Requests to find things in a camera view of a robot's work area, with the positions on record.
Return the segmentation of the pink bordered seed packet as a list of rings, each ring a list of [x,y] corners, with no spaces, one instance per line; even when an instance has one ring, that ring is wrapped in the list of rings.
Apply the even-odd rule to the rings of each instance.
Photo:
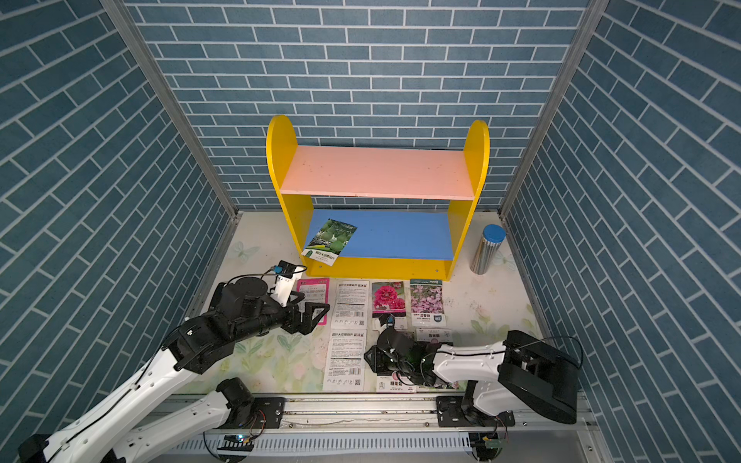
[[[327,304],[330,293],[330,279],[301,279],[297,282],[297,290],[305,295],[300,303],[300,310],[306,312],[307,303]]]

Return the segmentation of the mixed flower seed packet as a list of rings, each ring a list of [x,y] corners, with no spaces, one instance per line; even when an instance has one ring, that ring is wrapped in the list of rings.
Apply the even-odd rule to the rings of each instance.
[[[414,394],[417,392],[417,387],[413,384],[405,384],[391,376],[378,376],[376,391],[380,394]]]

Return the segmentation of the red zinnia seed packet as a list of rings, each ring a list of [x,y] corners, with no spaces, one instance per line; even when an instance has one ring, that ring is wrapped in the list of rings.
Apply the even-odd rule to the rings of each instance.
[[[443,328],[417,328],[415,330],[416,340],[425,343],[453,344],[453,331]]]

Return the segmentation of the white text seed packet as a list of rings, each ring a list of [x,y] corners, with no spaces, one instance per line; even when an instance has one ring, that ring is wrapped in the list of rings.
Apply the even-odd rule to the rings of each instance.
[[[343,280],[337,285],[331,327],[338,330],[366,330],[369,325],[370,282]]]

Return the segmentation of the white text packet shelf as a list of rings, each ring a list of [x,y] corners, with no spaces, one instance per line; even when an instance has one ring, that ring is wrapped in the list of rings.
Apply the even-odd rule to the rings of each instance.
[[[361,330],[333,330],[325,362],[324,393],[363,393],[366,335]]]

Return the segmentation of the magenta hollyhock seed packet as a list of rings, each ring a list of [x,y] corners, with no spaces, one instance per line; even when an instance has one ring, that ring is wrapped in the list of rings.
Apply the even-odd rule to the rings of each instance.
[[[372,316],[380,318],[386,314],[406,316],[407,302],[404,281],[372,283]]]

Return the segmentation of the purple flower seed packet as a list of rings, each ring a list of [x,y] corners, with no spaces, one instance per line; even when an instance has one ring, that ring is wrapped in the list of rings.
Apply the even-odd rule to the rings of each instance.
[[[440,280],[411,280],[410,308],[413,327],[446,327],[443,282]]]

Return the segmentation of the green gourd seed packet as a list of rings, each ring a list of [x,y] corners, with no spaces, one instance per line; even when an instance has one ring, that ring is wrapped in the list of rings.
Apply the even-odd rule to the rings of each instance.
[[[328,219],[305,246],[302,256],[333,266],[356,231],[356,226]]]

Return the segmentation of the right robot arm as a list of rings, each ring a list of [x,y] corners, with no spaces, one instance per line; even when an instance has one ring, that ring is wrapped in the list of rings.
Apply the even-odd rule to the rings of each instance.
[[[577,422],[582,361],[522,331],[493,345],[455,347],[413,341],[389,327],[364,355],[372,372],[396,375],[412,386],[442,388],[464,382],[461,411],[476,426],[528,407],[559,424]]]

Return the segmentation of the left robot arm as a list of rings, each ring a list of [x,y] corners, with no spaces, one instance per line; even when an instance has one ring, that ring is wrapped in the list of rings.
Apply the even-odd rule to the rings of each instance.
[[[174,328],[146,365],[85,415],[53,434],[34,434],[19,446],[22,462],[146,462],[210,429],[252,429],[264,421],[238,378],[147,426],[140,422],[172,393],[235,346],[281,328],[311,334],[330,310],[308,302],[295,281],[279,276],[274,289],[260,277],[242,276],[216,287],[210,306]]]

